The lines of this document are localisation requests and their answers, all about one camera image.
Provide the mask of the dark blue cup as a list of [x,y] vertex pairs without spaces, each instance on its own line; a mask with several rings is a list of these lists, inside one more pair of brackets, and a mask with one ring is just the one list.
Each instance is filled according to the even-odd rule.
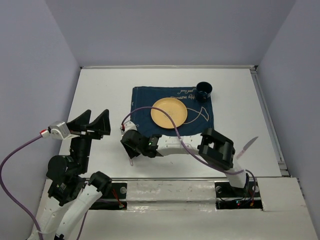
[[213,90],[213,87],[210,83],[206,81],[199,82],[196,85],[196,89],[195,89],[195,99],[198,102],[202,102],[202,103],[207,102],[211,97],[212,90]]

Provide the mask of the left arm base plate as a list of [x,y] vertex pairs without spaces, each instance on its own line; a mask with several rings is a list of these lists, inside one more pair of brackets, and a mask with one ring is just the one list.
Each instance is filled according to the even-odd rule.
[[110,190],[107,190],[90,207],[90,210],[118,211],[127,209],[127,189],[126,181],[113,181]]

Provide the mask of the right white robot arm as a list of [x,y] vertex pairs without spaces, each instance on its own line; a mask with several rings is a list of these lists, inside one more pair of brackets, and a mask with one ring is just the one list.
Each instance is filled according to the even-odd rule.
[[235,196],[245,196],[249,189],[249,176],[234,160],[234,143],[213,130],[191,136],[153,134],[143,136],[135,129],[127,130],[120,140],[130,159],[140,155],[155,158],[188,154],[206,166],[224,173]]

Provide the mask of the pink handled knife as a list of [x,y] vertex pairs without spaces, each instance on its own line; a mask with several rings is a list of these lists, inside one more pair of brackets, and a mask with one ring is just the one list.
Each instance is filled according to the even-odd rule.
[[242,157],[242,155],[248,150],[248,148],[258,139],[258,136],[253,137],[251,140],[249,140],[244,147],[242,148],[242,150],[236,155],[236,159],[238,160],[239,158]]

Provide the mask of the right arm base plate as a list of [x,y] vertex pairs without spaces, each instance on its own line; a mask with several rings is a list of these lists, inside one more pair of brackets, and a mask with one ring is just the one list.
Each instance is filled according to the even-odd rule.
[[226,181],[215,182],[215,193],[217,210],[263,209],[259,185],[252,180],[246,192],[236,190]]

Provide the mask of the yellow plate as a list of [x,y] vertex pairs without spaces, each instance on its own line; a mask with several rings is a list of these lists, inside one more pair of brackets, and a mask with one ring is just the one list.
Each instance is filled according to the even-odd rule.
[[[161,98],[153,104],[153,107],[166,112],[171,117],[176,127],[180,127],[187,120],[187,107],[178,99],[172,97]],[[154,108],[150,111],[153,122],[161,128],[173,129],[174,126],[167,115]]]

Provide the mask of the blue fish placemat cloth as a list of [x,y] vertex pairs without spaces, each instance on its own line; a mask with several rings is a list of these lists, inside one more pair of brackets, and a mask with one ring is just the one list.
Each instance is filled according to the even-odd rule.
[[[187,118],[177,129],[181,136],[191,136],[202,133],[204,129],[214,127],[214,113],[211,99],[199,102],[195,98],[196,88],[188,87],[153,87],[135,86],[132,89],[131,111],[141,107],[151,107],[162,98],[180,100],[187,108]],[[151,117],[150,109],[138,110],[130,116],[136,124],[137,131],[146,137],[161,134],[175,136],[174,129],[165,129],[158,126]]]

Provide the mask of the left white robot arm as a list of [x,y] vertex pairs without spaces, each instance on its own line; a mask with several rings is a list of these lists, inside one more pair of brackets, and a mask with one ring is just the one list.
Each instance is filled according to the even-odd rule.
[[70,140],[68,155],[55,155],[47,165],[46,177],[52,181],[43,212],[31,240],[66,240],[81,217],[99,199],[110,194],[112,179],[97,171],[88,181],[81,175],[88,171],[93,140],[111,133],[109,110],[90,121],[86,110],[70,122],[56,121],[41,131],[44,138]]

